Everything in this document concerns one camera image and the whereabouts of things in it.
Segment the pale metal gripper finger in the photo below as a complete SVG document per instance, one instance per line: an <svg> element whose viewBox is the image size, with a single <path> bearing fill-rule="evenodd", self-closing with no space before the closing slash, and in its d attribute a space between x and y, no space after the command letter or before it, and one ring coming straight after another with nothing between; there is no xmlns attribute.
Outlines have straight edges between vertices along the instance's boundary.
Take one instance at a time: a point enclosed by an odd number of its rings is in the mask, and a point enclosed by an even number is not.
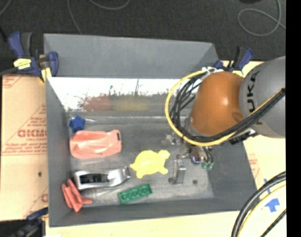
<svg viewBox="0 0 301 237"><path fill-rule="evenodd" d="M184 182L187 168L181 159L174 161L173 176L168 179L171 185L179 185Z"/></svg>
<svg viewBox="0 0 301 237"><path fill-rule="evenodd" d="M175 133L167 134L166 137L162 140L163 145L180 145L181 139Z"/></svg>

